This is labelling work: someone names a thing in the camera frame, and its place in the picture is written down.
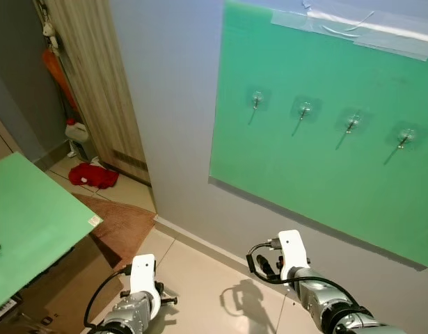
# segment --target cardboard box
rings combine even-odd
[[[20,291],[22,303],[0,322],[0,334],[43,334],[39,324],[62,334],[80,334],[88,302],[103,280],[113,273],[90,237]],[[119,293],[114,278],[96,298],[89,319],[95,318]]]

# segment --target tile floor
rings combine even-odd
[[[110,189],[73,186],[68,171],[80,161],[64,158],[48,176],[66,190],[88,196],[115,200],[155,212],[151,191],[134,180],[120,175]],[[157,277],[170,296],[178,296],[177,305],[165,305],[150,323],[146,334],[243,333],[319,334],[309,314],[293,300],[251,280],[245,275],[153,229],[138,250],[152,253],[157,259]],[[125,289],[129,278],[122,277]],[[99,323],[119,302],[114,298],[93,320]]]
[[[65,157],[52,166],[46,174],[69,192],[136,205],[137,207],[142,207],[151,212],[156,212],[153,203],[152,189],[124,175],[119,175],[115,186],[107,189],[98,189],[86,185],[72,185],[70,181],[68,181],[68,173],[71,168],[79,165],[81,162],[82,161],[77,157]]]

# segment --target green panel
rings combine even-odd
[[[0,161],[0,305],[93,226],[94,213],[19,153]]]
[[[256,88],[264,100],[250,122]],[[428,266],[428,60],[227,1],[217,94],[212,177]],[[322,103],[300,125],[299,95]],[[348,108],[366,114],[341,142]],[[395,150],[409,123],[415,141]]]

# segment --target gray wall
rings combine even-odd
[[[316,270],[381,321],[428,333],[428,269],[417,272],[208,184],[222,1],[111,0],[111,7],[159,215],[240,257],[297,229]]]
[[[65,116],[42,62],[44,50],[33,3],[0,1],[0,120],[31,161],[65,140]]]

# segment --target brown rug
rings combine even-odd
[[[155,214],[134,205],[73,193],[104,219],[90,234],[109,264],[118,270],[132,263],[139,246],[153,228]]]

